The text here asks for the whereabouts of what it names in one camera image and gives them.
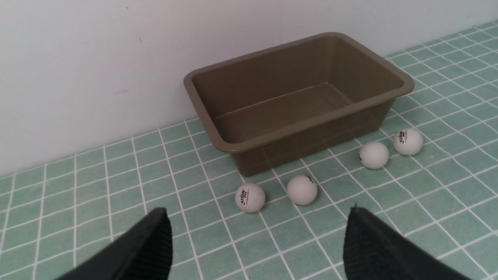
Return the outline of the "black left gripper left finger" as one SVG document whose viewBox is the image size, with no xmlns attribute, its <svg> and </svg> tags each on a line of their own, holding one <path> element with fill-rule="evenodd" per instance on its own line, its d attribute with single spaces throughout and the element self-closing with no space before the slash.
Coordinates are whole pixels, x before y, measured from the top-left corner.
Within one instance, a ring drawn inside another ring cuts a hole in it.
<svg viewBox="0 0 498 280">
<path fill-rule="evenodd" d="M 151 210 L 132 228 L 59 280 L 167 280 L 173 265 L 167 210 Z"/>
</svg>

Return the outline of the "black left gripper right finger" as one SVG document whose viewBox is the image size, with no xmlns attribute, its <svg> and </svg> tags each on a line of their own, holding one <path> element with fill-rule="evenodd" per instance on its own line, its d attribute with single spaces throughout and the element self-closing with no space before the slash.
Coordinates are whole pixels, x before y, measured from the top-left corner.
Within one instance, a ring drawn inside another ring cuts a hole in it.
<svg viewBox="0 0 498 280">
<path fill-rule="evenodd" d="M 466 280 L 363 207 L 350 209 L 343 246 L 349 280 Z"/>
</svg>

